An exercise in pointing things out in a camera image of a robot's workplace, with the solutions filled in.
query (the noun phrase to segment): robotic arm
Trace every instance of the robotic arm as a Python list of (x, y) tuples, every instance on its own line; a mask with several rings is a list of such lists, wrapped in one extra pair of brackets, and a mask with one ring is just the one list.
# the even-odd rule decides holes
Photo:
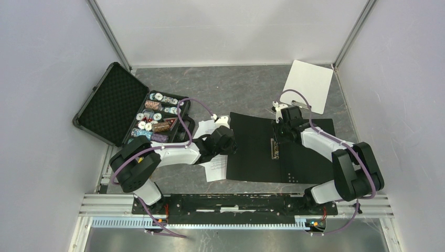
[(131, 161), (116, 176), (125, 193), (133, 192), (144, 199), (147, 205), (153, 205), (162, 198), (159, 188), (150, 180), (157, 167), (170, 164), (202, 164), (209, 162), (216, 155), (227, 155), (236, 151), (234, 134), (229, 128), (229, 116), (223, 116), (215, 122), (217, 129), (211, 135), (193, 139), (186, 143), (150, 142), (145, 136), (139, 136), (110, 159), (114, 172), (135, 154), (152, 147), (158, 147), (141, 157), (143, 160)]
[(323, 132), (320, 127), (312, 128), (301, 117), (299, 107), (289, 107), (274, 102), (272, 109), (276, 112), (274, 128), (281, 137), (315, 150), (332, 162), (334, 180), (304, 191), (308, 206), (338, 200), (352, 201), (371, 193), (372, 188), (368, 178), (363, 170), (354, 169), (353, 164), (358, 165), (358, 160), (346, 145), (357, 152), (365, 164), (376, 191), (384, 187), (382, 174), (369, 144), (343, 141)]

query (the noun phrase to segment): case lid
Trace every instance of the case lid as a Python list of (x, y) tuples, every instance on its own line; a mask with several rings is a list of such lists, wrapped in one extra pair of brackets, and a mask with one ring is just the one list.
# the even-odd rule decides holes
[(114, 62), (93, 88), (73, 122), (107, 142), (121, 146), (149, 91), (147, 86)]

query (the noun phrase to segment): metal corner post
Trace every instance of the metal corner post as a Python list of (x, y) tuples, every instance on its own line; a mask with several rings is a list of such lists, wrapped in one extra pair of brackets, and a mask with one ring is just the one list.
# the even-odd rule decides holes
[(119, 43), (116, 40), (110, 26), (108, 25), (108, 22), (105, 19), (98, 3), (96, 2), (96, 0), (87, 0), (87, 3), (90, 6), (91, 11), (93, 12), (94, 16), (96, 17), (98, 23), (100, 24), (100, 27), (102, 28), (103, 33), (105, 33), (105, 36), (107, 37), (107, 39), (110, 42), (111, 46), (113, 47), (114, 51), (116, 52), (119, 59), (121, 60), (122, 65), (128, 71), (130, 71), (131, 70), (130, 63), (128, 62), (127, 58), (125, 57), (125, 54), (122, 51), (122, 48), (119, 46)]
[(350, 34), (348, 35), (348, 38), (345, 41), (345, 44), (343, 44), (342, 49), (340, 50), (340, 53), (338, 54), (337, 58), (334, 61), (333, 67), (336, 69), (343, 61), (347, 51), (350, 49), (352, 43), (354, 42), (355, 38), (357, 37), (358, 32), (363, 27), (363, 24), (365, 20), (368, 18), (369, 13), (375, 6), (375, 3), (377, 0), (368, 0), (365, 4), (365, 7), (363, 8), (362, 12), (360, 13), (357, 21), (355, 22), (354, 27), (352, 28)]

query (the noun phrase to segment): white wall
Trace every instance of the white wall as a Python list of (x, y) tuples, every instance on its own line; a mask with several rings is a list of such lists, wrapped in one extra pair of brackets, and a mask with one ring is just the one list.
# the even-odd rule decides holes
[(366, 0), (97, 0), (131, 65), (332, 63)]
[(86, 1), (0, 5), (0, 251), (67, 251), (105, 144), (71, 124), (117, 61)]
[(378, 1), (340, 65), (406, 251), (444, 251), (445, 2)]

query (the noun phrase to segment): poker chip case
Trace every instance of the poker chip case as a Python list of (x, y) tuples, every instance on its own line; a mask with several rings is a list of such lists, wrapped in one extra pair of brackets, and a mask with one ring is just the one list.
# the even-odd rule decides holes
[[(169, 99), (168, 102), (153, 101), (150, 97), (152, 99), (162, 97)], [(170, 119), (169, 122), (175, 121), (170, 130), (156, 132), (156, 134), (160, 134), (157, 135), (158, 137), (167, 139), (166, 142), (169, 143), (184, 142), (188, 141), (188, 136), (183, 133), (185, 130), (174, 112), (179, 113), (184, 122), (188, 123), (191, 132), (195, 127), (194, 120), (188, 116), (190, 101), (185, 101), (180, 106), (180, 111), (176, 110), (177, 102), (184, 98), (186, 97), (155, 90), (150, 91), (146, 85), (125, 70), (118, 62), (114, 62), (109, 65), (99, 83), (93, 87), (92, 93), (74, 116), (72, 122), (77, 128), (94, 135), (105, 143), (121, 147), (133, 138), (132, 134), (135, 129), (138, 129), (140, 122), (136, 118), (140, 117), (138, 114), (146, 113), (147, 117), (144, 119), (151, 120), (149, 123), (153, 122), (153, 118), (149, 118), (149, 116), (154, 116), (157, 119), (162, 117), (157, 121), (159, 123), (164, 122), (164, 119)], [(148, 112), (154, 108), (153, 104), (158, 104), (158, 107), (153, 109), (153, 113)]]

